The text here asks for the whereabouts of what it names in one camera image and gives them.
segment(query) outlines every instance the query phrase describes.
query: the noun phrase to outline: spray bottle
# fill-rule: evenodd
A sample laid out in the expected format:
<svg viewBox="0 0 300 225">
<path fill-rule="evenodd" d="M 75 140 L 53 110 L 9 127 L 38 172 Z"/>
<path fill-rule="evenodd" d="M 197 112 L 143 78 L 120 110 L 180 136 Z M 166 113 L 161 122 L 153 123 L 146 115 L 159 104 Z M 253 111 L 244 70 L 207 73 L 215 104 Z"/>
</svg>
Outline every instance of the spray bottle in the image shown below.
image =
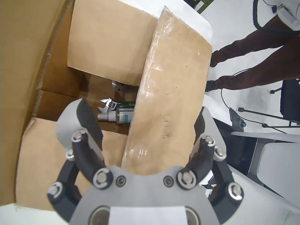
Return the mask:
<svg viewBox="0 0 300 225">
<path fill-rule="evenodd" d="M 117 108 L 115 111 L 103 112 L 98 114 L 98 120 L 116 122 L 117 124 L 130 123 L 134 114 L 134 109 Z"/>
</svg>

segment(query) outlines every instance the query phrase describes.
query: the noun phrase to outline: screw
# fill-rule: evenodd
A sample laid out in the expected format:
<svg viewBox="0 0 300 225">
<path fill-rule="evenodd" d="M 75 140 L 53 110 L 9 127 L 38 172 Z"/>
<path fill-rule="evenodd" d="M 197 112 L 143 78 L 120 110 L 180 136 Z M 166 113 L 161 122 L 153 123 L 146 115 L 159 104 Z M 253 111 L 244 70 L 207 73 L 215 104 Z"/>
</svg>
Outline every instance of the screw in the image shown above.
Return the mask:
<svg viewBox="0 0 300 225">
<path fill-rule="evenodd" d="M 125 183 L 126 183 L 126 178 L 125 178 L 125 176 L 119 176 L 119 177 L 116 179 L 116 185 L 117 185 L 118 187 L 124 186 Z"/>
<path fill-rule="evenodd" d="M 113 181 L 113 175 L 107 168 L 99 169 L 93 176 L 93 185 L 97 189 L 108 188 Z"/>
<path fill-rule="evenodd" d="M 209 147 L 213 147 L 215 145 L 214 140 L 210 136 L 205 136 L 203 139 Z"/>
<path fill-rule="evenodd" d="M 242 128 L 246 127 L 246 125 L 247 125 L 247 124 L 246 124 L 245 121 L 241 121 L 241 127 L 242 127 Z"/>
<path fill-rule="evenodd" d="M 53 198 L 57 198 L 61 194 L 62 189 L 62 183 L 57 181 L 50 185 L 47 194 L 50 194 L 51 196 L 53 196 Z"/>
<path fill-rule="evenodd" d="M 164 185 L 166 187 L 172 187 L 174 184 L 174 180 L 171 176 L 165 176 L 164 177 Z"/>
<path fill-rule="evenodd" d="M 214 147 L 214 159 L 216 161 L 223 161 L 226 159 L 226 152 L 224 152 L 224 150 L 219 146 Z"/>
<path fill-rule="evenodd" d="M 69 149 L 66 152 L 66 159 L 69 161 L 74 161 L 74 153 L 73 153 L 73 149 Z"/>
<path fill-rule="evenodd" d="M 100 172 L 100 173 L 97 175 L 97 182 L 98 182 L 99 184 L 104 183 L 104 182 L 106 181 L 106 179 L 107 179 L 107 176 L 106 176 L 106 173 L 104 173 L 104 172 Z"/>
<path fill-rule="evenodd" d="M 182 173 L 181 171 L 179 171 L 176 176 L 176 180 L 179 187 L 184 190 L 189 190 L 194 188 L 197 180 L 195 174 L 192 172 L 192 170 L 185 169 L 184 171 L 188 171 L 188 172 Z"/>
<path fill-rule="evenodd" d="M 222 157 L 223 156 L 223 152 L 222 152 L 222 149 L 220 148 L 220 147 L 215 147 L 214 148 L 214 151 L 216 152 L 216 154 L 218 155 L 218 156 L 220 156 L 220 157 Z"/>
<path fill-rule="evenodd" d="M 185 172 L 182 175 L 182 180 L 187 184 L 191 184 L 193 182 L 193 176 L 189 172 Z"/>
<path fill-rule="evenodd" d="M 56 185 L 50 186 L 48 193 L 52 196 L 54 196 L 55 194 L 57 194 L 59 191 L 58 187 Z"/>
<path fill-rule="evenodd" d="M 82 139 L 82 133 L 81 133 L 80 131 L 75 132 L 74 135 L 73 135 L 73 138 L 74 138 L 75 140 L 80 140 L 80 139 Z"/>
<path fill-rule="evenodd" d="M 242 187 L 238 183 L 235 183 L 235 182 L 230 183 L 228 185 L 228 192 L 229 192 L 229 195 L 234 200 L 240 201 L 240 200 L 243 199 L 243 197 L 242 197 Z"/>
</svg>

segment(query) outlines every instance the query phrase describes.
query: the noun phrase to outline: black chair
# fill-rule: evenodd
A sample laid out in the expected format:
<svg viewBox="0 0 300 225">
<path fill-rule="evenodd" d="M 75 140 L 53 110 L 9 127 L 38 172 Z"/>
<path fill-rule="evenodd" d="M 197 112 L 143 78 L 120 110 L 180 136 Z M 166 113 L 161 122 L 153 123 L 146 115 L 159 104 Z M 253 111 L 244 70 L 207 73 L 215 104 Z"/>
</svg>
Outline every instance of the black chair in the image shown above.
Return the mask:
<svg viewBox="0 0 300 225">
<path fill-rule="evenodd" d="M 261 112 L 254 112 L 245 110 L 240 107 L 238 109 L 239 112 L 247 112 L 259 114 L 275 119 L 281 119 L 289 121 L 288 126 L 269 126 L 267 124 L 262 124 L 264 128 L 300 128 L 300 79 L 292 79 L 292 80 L 284 80 L 282 82 L 282 87 L 276 90 L 271 90 L 270 93 L 274 94 L 277 91 L 281 90 L 281 98 L 280 98 L 280 113 L 283 117 L 273 116 L 270 114 L 265 114 Z"/>
</svg>

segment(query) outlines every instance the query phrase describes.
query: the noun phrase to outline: bottle cap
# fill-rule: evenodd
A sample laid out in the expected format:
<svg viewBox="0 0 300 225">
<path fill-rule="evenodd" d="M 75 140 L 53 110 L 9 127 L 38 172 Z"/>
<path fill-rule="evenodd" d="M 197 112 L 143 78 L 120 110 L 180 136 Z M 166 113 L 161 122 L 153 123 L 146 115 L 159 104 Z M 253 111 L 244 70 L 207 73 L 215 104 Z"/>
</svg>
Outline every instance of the bottle cap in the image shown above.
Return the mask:
<svg viewBox="0 0 300 225">
<path fill-rule="evenodd" d="M 99 113 L 97 117 L 99 120 L 108 120 L 108 112 Z"/>
<path fill-rule="evenodd" d="M 108 121 L 115 122 L 116 121 L 116 111 L 108 112 Z"/>
</svg>

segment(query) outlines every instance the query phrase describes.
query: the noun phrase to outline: person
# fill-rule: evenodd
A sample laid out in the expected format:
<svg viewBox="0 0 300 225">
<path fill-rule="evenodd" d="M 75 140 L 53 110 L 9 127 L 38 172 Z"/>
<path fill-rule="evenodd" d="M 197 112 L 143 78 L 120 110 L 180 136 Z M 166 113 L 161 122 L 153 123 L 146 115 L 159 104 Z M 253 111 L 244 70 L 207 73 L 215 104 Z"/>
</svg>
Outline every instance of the person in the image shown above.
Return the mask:
<svg viewBox="0 0 300 225">
<path fill-rule="evenodd" d="M 264 28 L 292 31 L 276 15 Z M 235 76 L 221 76 L 207 81 L 206 92 L 216 89 L 246 89 L 277 81 L 300 78 L 300 36 L 268 33 L 256 30 L 242 40 L 237 40 L 213 52 L 211 67 L 230 58 L 244 56 L 268 48 L 279 48 L 260 64 Z"/>
</svg>

